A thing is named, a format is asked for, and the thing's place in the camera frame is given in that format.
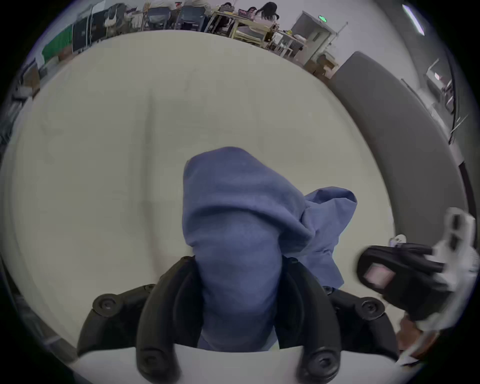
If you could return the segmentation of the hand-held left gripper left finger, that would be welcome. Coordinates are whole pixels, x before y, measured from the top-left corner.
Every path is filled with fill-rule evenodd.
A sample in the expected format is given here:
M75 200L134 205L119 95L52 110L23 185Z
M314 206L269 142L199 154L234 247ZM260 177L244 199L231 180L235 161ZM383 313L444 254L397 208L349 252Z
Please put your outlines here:
M77 356L134 347L143 378L154 384L176 383L181 369L174 344L197 347L203 306L195 257L182 257L156 284L96 297L81 328Z

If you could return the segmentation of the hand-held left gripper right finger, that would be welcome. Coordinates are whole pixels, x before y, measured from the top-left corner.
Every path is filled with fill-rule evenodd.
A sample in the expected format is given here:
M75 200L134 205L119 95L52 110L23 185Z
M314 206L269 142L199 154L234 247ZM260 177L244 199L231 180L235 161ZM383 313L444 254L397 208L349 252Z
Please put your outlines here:
M302 347L296 372L302 384L336 378L343 351L399 358L396 334L379 299L321 285L296 258L282 257L275 333L280 349Z

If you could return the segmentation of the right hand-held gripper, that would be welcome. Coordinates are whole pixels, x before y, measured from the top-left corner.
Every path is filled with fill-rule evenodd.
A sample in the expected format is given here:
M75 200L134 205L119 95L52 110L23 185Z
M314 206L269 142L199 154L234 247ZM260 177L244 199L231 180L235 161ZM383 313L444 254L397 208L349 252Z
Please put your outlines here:
M447 209L441 240L429 247L401 243L370 246L357 259L360 283L405 311L421 332L403 351L403 365L419 361L427 341L454 327L465 311L479 273L473 248L476 222L459 208Z

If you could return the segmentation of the person's right hand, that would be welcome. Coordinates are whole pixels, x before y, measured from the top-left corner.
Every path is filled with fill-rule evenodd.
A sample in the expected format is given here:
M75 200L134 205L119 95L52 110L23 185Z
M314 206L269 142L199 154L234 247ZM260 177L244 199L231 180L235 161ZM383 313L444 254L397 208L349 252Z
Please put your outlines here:
M399 351L403 352L410 348L413 344L417 342L424 332L417 328L415 322L411 321L407 312L405 312L403 318L399 322L399 331L396 333L396 339L398 343ZM435 341L439 338L440 333L429 333L426 338L423 340L423 343L418 347L418 349L410 354L411 357L421 360L427 353L427 351L434 345Z

